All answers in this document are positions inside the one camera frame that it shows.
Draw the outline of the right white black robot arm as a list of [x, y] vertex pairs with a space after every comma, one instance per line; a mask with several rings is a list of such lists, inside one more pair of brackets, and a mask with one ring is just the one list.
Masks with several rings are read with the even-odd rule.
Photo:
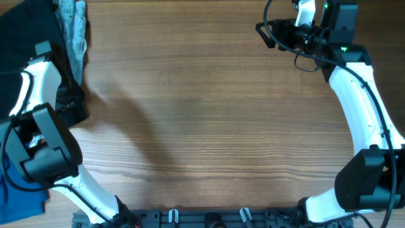
[[346, 227], [353, 218], [383, 212], [382, 226], [393, 210], [404, 208], [404, 138], [378, 93], [371, 58], [353, 42], [356, 1], [325, 1], [316, 23], [314, 1], [293, 1], [297, 16], [256, 24], [270, 49], [314, 60], [342, 106], [351, 131], [354, 155], [337, 174], [333, 188], [301, 199], [274, 216], [292, 227]]

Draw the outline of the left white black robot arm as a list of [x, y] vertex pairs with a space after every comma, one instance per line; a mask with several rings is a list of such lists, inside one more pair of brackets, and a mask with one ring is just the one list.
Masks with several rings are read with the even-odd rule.
[[65, 77], [58, 48], [49, 41], [36, 44], [35, 56], [16, 70], [22, 87], [1, 121], [3, 179], [26, 193], [53, 189], [65, 195], [87, 215], [91, 227], [140, 227], [136, 215], [84, 167], [77, 140], [55, 110]]

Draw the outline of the black shorts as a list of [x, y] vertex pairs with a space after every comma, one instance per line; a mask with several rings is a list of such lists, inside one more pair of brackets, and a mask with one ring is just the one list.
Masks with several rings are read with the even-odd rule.
[[22, 86], [17, 72], [36, 56], [37, 44], [48, 41], [60, 67], [62, 83], [58, 87], [55, 110], [71, 127], [87, 117], [85, 94], [73, 78], [63, 34], [55, 15], [56, 5], [50, 0], [23, 1], [1, 15], [1, 118], [6, 118], [16, 105]]

